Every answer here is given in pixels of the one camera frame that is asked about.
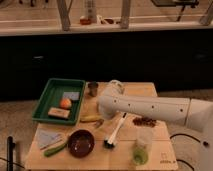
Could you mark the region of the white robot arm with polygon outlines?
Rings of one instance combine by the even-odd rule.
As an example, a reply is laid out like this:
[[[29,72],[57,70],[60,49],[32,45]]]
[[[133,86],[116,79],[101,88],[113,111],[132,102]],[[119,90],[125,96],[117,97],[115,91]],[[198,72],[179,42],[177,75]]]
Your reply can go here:
[[[113,118],[117,112],[126,112],[201,132],[196,171],[213,171],[213,102],[125,95],[124,85],[118,80],[112,80],[98,97],[98,110],[106,119]]]

